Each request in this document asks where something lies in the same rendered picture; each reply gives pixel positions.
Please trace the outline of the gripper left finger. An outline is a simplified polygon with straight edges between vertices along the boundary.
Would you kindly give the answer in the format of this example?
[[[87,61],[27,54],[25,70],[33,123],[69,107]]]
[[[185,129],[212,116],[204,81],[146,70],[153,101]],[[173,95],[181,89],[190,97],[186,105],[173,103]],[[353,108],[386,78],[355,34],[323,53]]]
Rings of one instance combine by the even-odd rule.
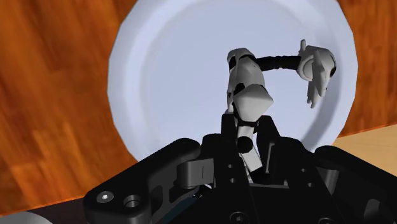
[[[178,139],[90,190],[88,224],[249,224],[249,183],[233,115],[201,143]]]

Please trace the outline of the white and black robot figure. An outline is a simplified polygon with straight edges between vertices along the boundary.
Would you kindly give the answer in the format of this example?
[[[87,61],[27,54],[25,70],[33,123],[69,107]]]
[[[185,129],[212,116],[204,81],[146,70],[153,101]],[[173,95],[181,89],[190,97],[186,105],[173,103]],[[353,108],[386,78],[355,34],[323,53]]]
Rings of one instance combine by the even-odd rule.
[[[325,96],[337,70],[334,54],[300,41],[297,55],[256,57],[247,48],[236,48],[227,56],[229,79],[226,91],[226,114],[233,115],[237,129],[237,148],[248,172],[263,167],[253,145],[254,129],[260,117],[274,103],[265,87],[263,73],[274,69],[294,70],[308,82],[307,103],[313,109]]]

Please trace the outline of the white round object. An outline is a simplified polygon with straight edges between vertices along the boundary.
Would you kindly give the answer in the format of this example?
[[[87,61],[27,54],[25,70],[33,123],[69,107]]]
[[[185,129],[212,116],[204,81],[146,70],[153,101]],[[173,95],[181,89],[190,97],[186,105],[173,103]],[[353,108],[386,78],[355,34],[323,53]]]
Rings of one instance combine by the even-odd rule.
[[[0,217],[0,224],[53,224],[46,218],[31,212],[20,212]]]

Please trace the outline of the white round plate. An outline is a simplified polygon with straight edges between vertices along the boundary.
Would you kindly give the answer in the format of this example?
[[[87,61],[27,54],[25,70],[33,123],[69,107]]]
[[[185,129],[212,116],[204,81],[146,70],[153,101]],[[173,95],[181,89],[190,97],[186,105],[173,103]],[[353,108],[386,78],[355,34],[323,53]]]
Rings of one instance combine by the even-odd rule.
[[[354,36],[337,0],[137,0],[109,57],[114,125],[137,160],[188,137],[217,133],[226,110],[228,63],[235,48],[257,57],[296,55],[300,41],[329,49],[337,70],[316,107],[294,71],[264,74],[268,109],[282,136],[309,150],[331,145],[354,101]]]

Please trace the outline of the brown wooden table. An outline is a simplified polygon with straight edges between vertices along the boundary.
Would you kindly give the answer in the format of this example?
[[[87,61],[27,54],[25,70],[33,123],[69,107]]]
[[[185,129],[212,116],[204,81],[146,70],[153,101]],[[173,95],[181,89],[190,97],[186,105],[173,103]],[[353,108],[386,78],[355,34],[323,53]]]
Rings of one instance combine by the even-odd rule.
[[[136,0],[0,0],[0,216],[84,196],[134,163],[109,53]],[[397,176],[397,0],[338,0],[358,58],[336,145]]]

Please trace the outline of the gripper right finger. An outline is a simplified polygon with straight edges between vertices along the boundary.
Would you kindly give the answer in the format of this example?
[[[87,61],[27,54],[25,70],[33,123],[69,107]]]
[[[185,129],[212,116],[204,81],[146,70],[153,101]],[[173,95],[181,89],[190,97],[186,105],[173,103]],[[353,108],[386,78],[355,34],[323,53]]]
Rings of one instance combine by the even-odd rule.
[[[288,224],[397,224],[397,177],[337,148],[306,150],[280,136],[270,116],[256,127],[268,185],[284,185]]]

